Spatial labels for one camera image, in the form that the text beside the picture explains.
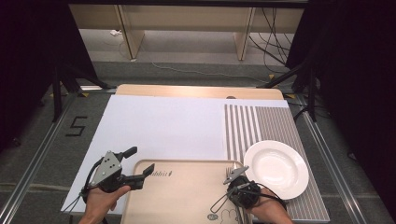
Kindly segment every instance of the white sheet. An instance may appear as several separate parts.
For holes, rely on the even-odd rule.
[[[109,150],[137,147],[137,153],[121,163],[125,175],[143,159],[227,160],[222,145],[225,104],[288,107],[283,100],[113,95],[62,210],[77,198],[92,166]],[[122,214],[124,201],[120,198],[110,214]],[[84,210],[80,200],[72,212]]]

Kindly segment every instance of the gray striped pad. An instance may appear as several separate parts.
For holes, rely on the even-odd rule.
[[[305,160],[309,182],[303,194],[288,201],[288,212],[294,221],[330,222],[290,109],[225,105],[224,113],[227,159],[243,162],[248,148],[263,140],[275,140],[294,148]]]

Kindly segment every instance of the gray floor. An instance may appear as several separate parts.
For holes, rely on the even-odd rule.
[[[233,34],[206,32],[147,32],[137,59],[133,62],[125,56],[122,36],[112,36],[109,31],[81,30],[86,47],[99,78],[110,84],[165,84],[255,87],[269,81],[271,70],[285,72],[280,63],[264,57],[262,51],[249,43],[244,61],[238,61],[233,43]],[[253,39],[261,46],[257,35]],[[282,47],[289,41],[279,36]],[[269,51],[279,56],[276,48]],[[282,83],[280,89],[290,92],[292,80]],[[73,183],[74,176],[100,122],[109,93],[90,93],[86,97],[73,98],[60,131],[57,133],[46,158],[40,164],[34,181],[19,205],[11,223],[77,223],[78,217],[60,215],[64,197]],[[301,109],[296,99],[288,99],[293,115]],[[53,104],[51,90],[43,98],[26,129],[21,133],[21,146],[10,146],[0,155],[0,204],[4,205],[15,185],[28,168],[30,160],[40,148],[49,127],[52,125]],[[317,99],[317,105],[324,105]],[[347,157],[348,146],[323,107],[316,110],[317,125],[342,171],[354,197],[359,202],[367,223],[394,223],[365,176],[359,163]],[[81,137],[67,137],[70,124],[76,116],[86,116],[79,125],[85,126]],[[296,126],[301,136],[309,165],[318,183],[323,201],[329,210],[332,223],[354,223],[345,207],[332,176],[322,159],[318,146],[308,129],[304,117],[299,117]],[[110,217],[109,223],[120,222],[119,217]]]

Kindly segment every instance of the wooden edge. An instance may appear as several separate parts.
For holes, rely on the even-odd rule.
[[[280,90],[242,87],[122,84],[118,86],[116,95],[284,100]]]

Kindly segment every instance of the wooden tray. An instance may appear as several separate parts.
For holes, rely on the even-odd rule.
[[[228,186],[222,184],[226,168],[233,167],[235,162],[237,167],[242,167],[238,161],[138,162],[134,175],[142,174],[152,163],[155,163],[155,170],[146,178],[143,189],[128,194],[121,223],[238,224],[235,206],[229,200],[216,214],[210,211],[226,193]],[[223,201],[213,210],[219,208]]]

